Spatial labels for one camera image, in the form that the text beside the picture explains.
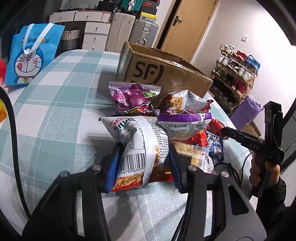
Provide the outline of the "person's right hand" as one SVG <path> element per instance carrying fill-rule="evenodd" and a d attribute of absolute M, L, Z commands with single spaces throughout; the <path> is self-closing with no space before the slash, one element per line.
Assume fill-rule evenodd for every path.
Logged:
<path fill-rule="evenodd" d="M 270 173 L 267 187 L 276 185 L 280 178 L 280 166 L 265 162 L 265 167 L 260 167 L 259 162 L 263 159 L 262 155 L 254 152 L 252 154 L 250 177 L 249 181 L 253 187 L 256 187 L 265 177 L 265 174 Z"/>

